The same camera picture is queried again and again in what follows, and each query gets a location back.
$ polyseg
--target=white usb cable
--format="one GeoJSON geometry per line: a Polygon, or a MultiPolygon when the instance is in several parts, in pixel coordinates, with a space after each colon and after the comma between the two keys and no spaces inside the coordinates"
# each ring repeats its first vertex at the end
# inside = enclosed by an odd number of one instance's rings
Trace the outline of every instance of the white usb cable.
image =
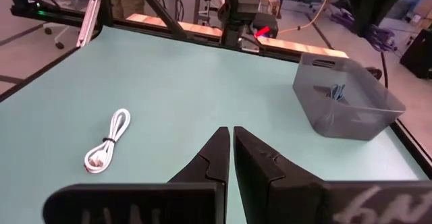
{"type": "Polygon", "coordinates": [[[101,173],[109,166],[113,158],[115,143],[126,131],[130,123],[130,113],[126,109],[119,109],[114,113],[109,128],[109,136],[103,143],[91,149],[84,158],[84,166],[89,173],[101,173]]]}

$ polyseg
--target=wooden shelf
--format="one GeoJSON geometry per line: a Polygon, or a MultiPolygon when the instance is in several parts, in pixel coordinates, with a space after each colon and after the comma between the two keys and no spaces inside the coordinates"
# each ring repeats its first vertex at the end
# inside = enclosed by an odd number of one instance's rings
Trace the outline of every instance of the wooden shelf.
{"type": "MultiPolygon", "coordinates": [[[[142,22],[154,26],[166,27],[165,23],[162,21],[161,18],[155,18],[146,15],[134,14],[131,15],[128,18],[128,20],[134,22],[142,22]]],[[[215,36],[215,37],[222,36],[222,31],[220,31],[217,28],[211,28],[208,26],[201,26],[197,24],[190,24],[187,22],[179,22],[179,24],[184,30],[189,32],[194,32],[197,34],[205,34],[205,35],[215,36]]],[[[318,55],[328,55],[328,56],[348,58],[347,54],[345,54],[345,52],[343,51],[336,51],[333,49],[326,49],[326,48],[316,47],[312,45],[304,45],[300,43],[294,43],[294,42],[279,40],[274,38],[259,37],[258,40],[260,41],[260,43],[268,47],[286,49],[291,51],[300,51],[306,53],[314,53],[318,55]]]]}

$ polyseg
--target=person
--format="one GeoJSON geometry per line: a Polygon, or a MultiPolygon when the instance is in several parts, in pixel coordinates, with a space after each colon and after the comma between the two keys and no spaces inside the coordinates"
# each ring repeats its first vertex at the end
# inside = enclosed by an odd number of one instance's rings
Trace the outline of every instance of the person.
{"type": "Polygon", "coordinates": [[[144,14],[144,0],[111,0],[113,17],[127,19],[134,13],[144,14]]]}

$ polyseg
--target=table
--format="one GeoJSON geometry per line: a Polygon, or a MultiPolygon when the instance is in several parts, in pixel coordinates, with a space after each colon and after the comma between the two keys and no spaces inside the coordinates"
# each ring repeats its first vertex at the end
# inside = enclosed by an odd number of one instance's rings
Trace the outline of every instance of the table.
{"type": "MultiPolygon", "coordinates": [[[[426,179],[387,128],[370,142],[315,133],[292,82],[297,64],[104,27],[0,104],[0,216],[42,223],[45,199],[76,183],[161,183],[221,126],[244,126],[289,160],[328,180],[426,179]],[[106,172],[85,153],[127,108],[131,124],[106,172]]],[[[245,223],[231,156],[228,223],[245,223]]]]}

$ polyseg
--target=floor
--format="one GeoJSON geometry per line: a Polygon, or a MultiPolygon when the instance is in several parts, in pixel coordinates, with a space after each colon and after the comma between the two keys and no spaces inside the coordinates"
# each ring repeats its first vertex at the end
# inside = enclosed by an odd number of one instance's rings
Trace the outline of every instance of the floor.
{"type": "MultiPolygon", "coordinates": [[[[194,0],[183,0],[183,2],[185,7],[193,7],[194,0]]],[[[14,85],[11,82],[16,83],[27,78],[71,49],[76,43],[78,32],[73,29],[68,30],[61,37],[65,49],[59,50],[53,42],[53,37],[60,31],[59,28],[54,29],[52,35],[47,35],[41,28],[42,22],[13,17],[9,11],[11,0],[0,0],[0,5],[0,16],[3,19],[0,25],[1,94],[14,85]]],[[[154,11],[148,6],[145,7],[145,11],[148,15],[154,14],[154,11]]],[[[307,5],[293,1],[283,3],[281,15],[282,18],[278,20],[279,30],[307,24],[309,23],[308,17],[314,16],[307,5]]],[[[350,58],[357,60],[365,67],[381,68],[380,54],[373,50],[366,40],[331,22],[328,17],[327,11],[317,19],[315,27],[309,26],[300,31],[280,34],[278,39],[320,47],[330,45],[334,49],[346,52],[350,58]],[[318,30],[321,31],[327,42],[320,37],[318,30]]],[[[192,22],[192,9],[185,11],[184,21],[192,22]]],[[[215,14],[211,15],[211,24],[220,26],[215,14]]],[[[408,37],[415,35],[412,32],[414,28],[397,20],[384,19],[381,27],[394,29],[396,41],[402,53],[406,49],[404,44],[408,37]]],[[[432,113],[429,110],[430,101],[432,101],[432,81],[417,79],[399,64],[398,55],[395,53],[385,55],[389,72],[389,88],[406,105],[406,112],[401,116],[401,120],[432,155],[432,142],[428,140],[432,132],[432,113]]]]}

